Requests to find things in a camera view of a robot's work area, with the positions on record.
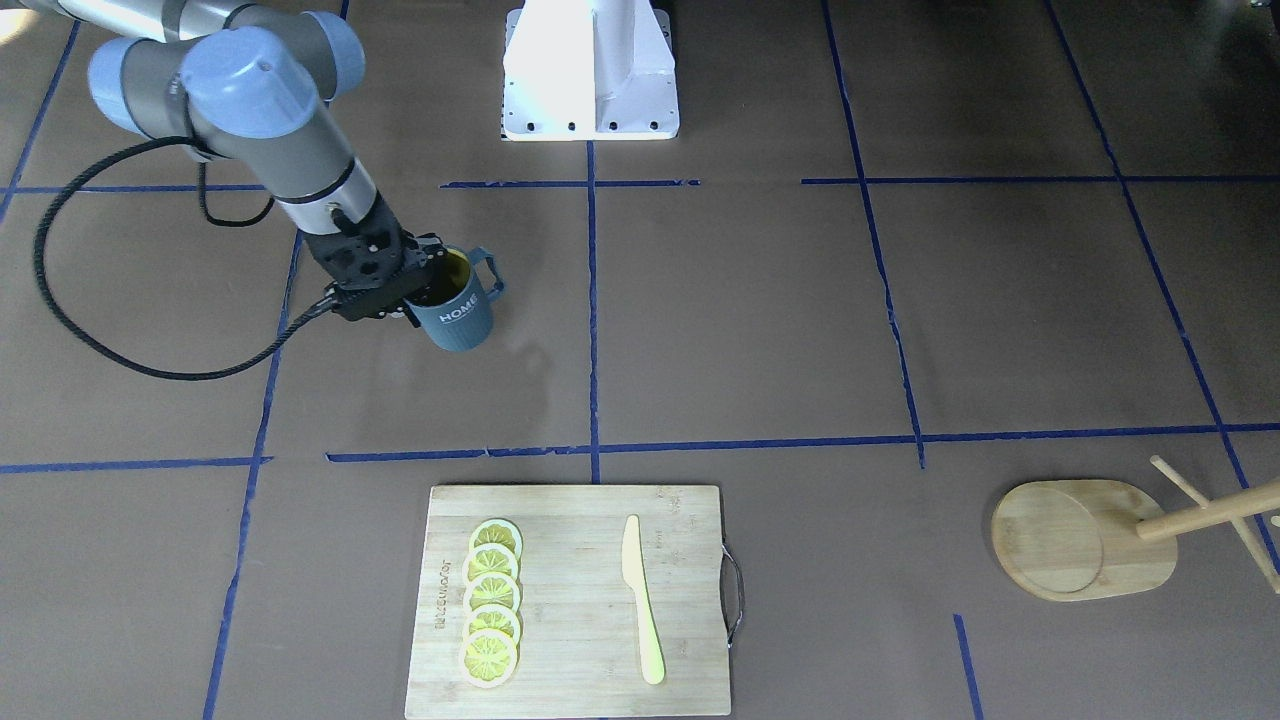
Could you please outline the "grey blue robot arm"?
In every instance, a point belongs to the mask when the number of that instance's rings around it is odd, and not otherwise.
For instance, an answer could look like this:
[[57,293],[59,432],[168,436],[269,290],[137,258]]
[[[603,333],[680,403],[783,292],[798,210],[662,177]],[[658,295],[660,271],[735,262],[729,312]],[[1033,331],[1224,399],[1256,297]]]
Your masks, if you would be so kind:
[[330,12],[251,1],[23,1],[113,32],[88,68],[99,110],[152,147],[242,161],[302,233],[348,320],[428,319],[445,279],[439,238],[408,233],[329,111],[366,68]]

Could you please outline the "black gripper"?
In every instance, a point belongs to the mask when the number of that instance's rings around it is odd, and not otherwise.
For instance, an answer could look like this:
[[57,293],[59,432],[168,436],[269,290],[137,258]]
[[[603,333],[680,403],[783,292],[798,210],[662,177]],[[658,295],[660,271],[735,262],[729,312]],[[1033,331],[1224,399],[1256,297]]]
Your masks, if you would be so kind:
[[335,233],[303,233],[306,249],[332,278],[334,311],[348,322],[392,314],[421,329],[407,297],[426,290],[448,268],[449,247],[438,234],[413,237],[381,195],[360,222],[343,211],[338,217]]

